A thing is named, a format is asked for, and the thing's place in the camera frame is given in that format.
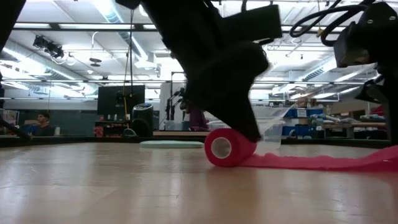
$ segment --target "person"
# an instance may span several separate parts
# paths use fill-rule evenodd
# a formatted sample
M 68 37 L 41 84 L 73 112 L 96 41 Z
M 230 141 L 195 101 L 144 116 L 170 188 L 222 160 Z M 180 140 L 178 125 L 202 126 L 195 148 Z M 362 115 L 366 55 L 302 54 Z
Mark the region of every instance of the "person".
M 192 131 L 208 131 L 207 120 L 203 110 L 189 104 L 189 123 Z
M 55 128 L 50 125 L 50 115 L 48 112 L 39 113 L 37 121 L 39 122 L 39 128 L 34 131 L 34 136 L 49 137 L 55 135 Z
M 190 111 L 189 106 L 185 105 L 185 110 L 182 115 L 182 130 L 189 131 L 190 130 Z

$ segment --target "green mat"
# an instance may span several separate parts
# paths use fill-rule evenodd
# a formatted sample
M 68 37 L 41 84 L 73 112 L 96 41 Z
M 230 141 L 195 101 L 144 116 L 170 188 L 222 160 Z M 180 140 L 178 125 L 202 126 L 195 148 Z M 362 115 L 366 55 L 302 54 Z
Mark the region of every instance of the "green mat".
M 202 142 L 190 141 L 144 141 L 140 143 L 141 148 L 150 149 L 199 149 L 203 148 Z

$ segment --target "computer monitor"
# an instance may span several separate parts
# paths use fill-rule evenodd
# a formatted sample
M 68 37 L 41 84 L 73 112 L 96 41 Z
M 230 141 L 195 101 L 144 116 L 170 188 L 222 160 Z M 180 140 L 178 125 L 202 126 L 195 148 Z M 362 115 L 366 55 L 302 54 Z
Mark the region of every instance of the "computer monitor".
M 106 86 L 98 88 L 98 106 L 97 114 L 125 114 L 123 89 L 126 97 L 127 113 L 131 114 L 134 106 L 145 103 L 145 86 L 134 85 L 132 88 L 129 85 L 123 86 Z

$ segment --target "pink tape roll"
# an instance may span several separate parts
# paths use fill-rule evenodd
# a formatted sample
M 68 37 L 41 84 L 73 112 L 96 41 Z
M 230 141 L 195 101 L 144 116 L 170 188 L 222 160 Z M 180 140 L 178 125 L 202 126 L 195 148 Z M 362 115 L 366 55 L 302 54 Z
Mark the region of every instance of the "pink tape roll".
M 207 135 L 205 152 L 208 160 L 220 167 L 237 166 L 253 155 L 257 144 L 234 129 L 221 128 Z

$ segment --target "wooden floor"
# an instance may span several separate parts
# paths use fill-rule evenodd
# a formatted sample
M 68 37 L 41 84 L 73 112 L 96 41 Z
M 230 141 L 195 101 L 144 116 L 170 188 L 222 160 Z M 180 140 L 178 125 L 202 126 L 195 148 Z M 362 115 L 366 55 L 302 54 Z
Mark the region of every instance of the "wooden floor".
M 282 146 L 283 155 L 370 149 Z M 201 149 L 0 150 L 1 224 L 398 223 L 398 174 L 213 167 Z

